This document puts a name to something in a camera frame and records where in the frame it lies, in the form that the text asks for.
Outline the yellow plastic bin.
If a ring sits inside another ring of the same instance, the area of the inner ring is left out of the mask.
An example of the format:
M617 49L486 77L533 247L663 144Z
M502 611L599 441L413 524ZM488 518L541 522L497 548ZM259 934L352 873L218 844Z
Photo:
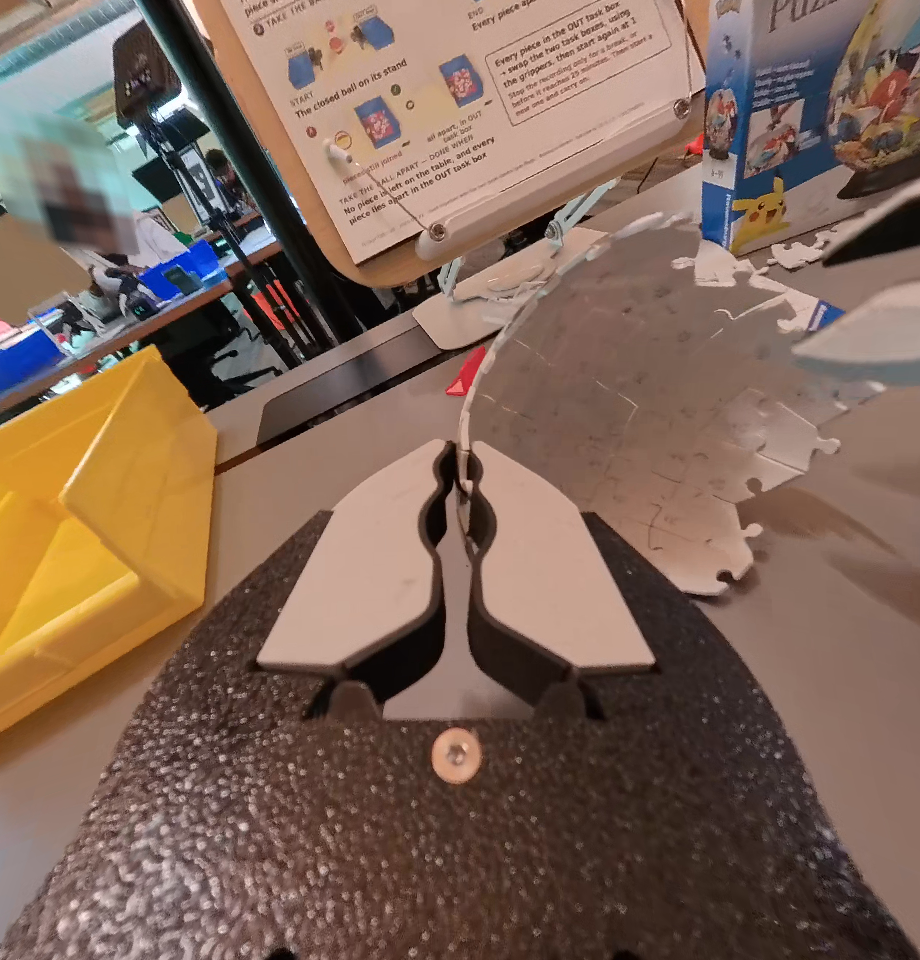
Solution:
M202 606L217 444L153 347L0 426L0 734Z

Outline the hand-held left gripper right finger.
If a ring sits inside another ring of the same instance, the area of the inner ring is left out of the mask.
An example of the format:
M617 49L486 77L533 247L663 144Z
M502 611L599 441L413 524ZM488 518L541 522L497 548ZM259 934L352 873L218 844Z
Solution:
M485 442L467 466L477 667L530 706L563 684L652 671L656 656L576 505Z

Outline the printed instruction sheet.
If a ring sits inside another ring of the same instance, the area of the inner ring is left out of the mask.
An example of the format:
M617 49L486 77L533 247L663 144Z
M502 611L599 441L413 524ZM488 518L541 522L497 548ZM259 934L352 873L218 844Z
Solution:
M199 2L317 240L349 273L454 256L677 138L706 76L681 2Z

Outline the small red plastic block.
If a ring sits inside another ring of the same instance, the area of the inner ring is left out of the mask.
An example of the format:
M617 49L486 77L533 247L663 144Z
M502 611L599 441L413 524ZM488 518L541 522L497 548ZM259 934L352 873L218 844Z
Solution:
M445 390L445 394L448 397L464 399L468 396L478 376L480 367L486 359L487 353L487 347L482 344L466 355L458 374Z

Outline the blue puzzle box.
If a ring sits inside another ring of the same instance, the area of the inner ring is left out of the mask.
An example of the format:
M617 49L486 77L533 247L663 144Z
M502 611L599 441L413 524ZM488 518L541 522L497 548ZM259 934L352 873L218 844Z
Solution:
M920 179L920 1L710 2L702 234L736 258Z

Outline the folded paper instruction leaflet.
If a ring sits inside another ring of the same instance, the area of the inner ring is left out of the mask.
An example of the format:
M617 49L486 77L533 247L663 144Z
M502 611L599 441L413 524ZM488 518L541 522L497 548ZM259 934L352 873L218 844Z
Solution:
M844 311L810 294L787 290L780 296L793 309L793 317L778 320L778 328L785 333L813 333L834 323Z

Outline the long wooden workbench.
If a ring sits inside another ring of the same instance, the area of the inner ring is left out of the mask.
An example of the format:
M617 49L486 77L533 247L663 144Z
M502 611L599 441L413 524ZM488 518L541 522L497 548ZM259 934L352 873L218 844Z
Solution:
M254 366L228 378L217 376L217 366L243 359L238 344L249 332L237 318L227 315L223 304L227 295L236 296L250 317L250 328L268 352L280 346L289 359L296 359L281 331L250 296L250 282L242 264L231 255L220 264L224 275L217 273L215 283L166 302L150 318L116 324L90 342L81 356L69 357L0 395L0 423L47 401L62 381L85 376L88 370L99 368L106 357L126 353L133 346L140 350L156 348L191 399L206 412L244 395L263 378L283 376L289 368L284 359L276 366Z

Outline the blue plastic bin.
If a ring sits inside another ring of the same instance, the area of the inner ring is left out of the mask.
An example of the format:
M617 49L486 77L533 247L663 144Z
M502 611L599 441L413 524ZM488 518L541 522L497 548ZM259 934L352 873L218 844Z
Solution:
M0 396L55 368L69 355L57 337L35 322L0 336Z
M139 276L139 282L161 302L170 302L226 280L226 269L208 242L201 240Z

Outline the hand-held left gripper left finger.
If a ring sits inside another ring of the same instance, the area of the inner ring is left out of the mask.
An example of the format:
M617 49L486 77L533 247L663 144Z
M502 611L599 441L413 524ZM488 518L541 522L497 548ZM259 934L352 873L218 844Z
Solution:
M430 440L333 509L257 657L271 673L365 686L387 702L430 673L444 647L437 547L454 445Z

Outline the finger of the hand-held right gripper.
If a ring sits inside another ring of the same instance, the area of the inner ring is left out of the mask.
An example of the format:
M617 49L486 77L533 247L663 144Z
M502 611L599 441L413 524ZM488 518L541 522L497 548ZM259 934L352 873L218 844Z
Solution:
M920 178L849 224L822 257L824 267L920 247Z
M818 376L920 387L920 281L877 294L793 347Z

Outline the instruction sheet on board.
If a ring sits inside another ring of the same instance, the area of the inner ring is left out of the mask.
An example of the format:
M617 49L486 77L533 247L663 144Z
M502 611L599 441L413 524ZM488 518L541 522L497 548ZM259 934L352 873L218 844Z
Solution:
M322 253L343 276L365 286L393 287L412 281L453 256L477 248L640 163L681 146L703 126L704 82L699 80L698 91L692 96L690 114L682 123L675 123L670 132L662 136L654 134L650 139L642 137L630 146L618 147L604 160L570 158L559 163L550 173L531 177L527 183L531 191L528 200L515 202L506 191L489 209L478 214L474 226L459 244L446 240L434 242L431 259L419 256L416 243L411 240L356 265L221 2L184 2L184 6L197 26L205 30L223 80L246 116L251 131L260 145L269 151L285 186L297 200L316 251Z

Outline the partly built puzzle ball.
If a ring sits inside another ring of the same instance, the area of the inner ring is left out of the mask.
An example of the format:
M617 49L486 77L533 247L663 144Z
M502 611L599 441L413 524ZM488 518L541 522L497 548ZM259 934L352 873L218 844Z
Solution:
M467 396L459 476L485 446L594 513L685 594L721 595L754 564L738 505L839 442L848 389L791 356L815 311L683 213L601 238L532 292Z

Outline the white stand base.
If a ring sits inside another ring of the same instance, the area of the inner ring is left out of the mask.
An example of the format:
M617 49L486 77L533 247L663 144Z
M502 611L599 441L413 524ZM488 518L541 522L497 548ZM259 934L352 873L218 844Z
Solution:
M502 330L536 294L607 238L574 227L555 247L543 240L437 294L414 310L414 319L442 351L456 351Z

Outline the puzzle pieces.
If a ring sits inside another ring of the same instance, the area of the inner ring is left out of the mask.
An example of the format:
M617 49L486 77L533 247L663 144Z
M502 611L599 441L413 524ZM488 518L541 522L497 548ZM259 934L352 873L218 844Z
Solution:
M774 244L766 265L788 273L794 273L821 261L824 252L839 236L852 229L856 218L832 224L815 232L812 238L805 237L788 244Z

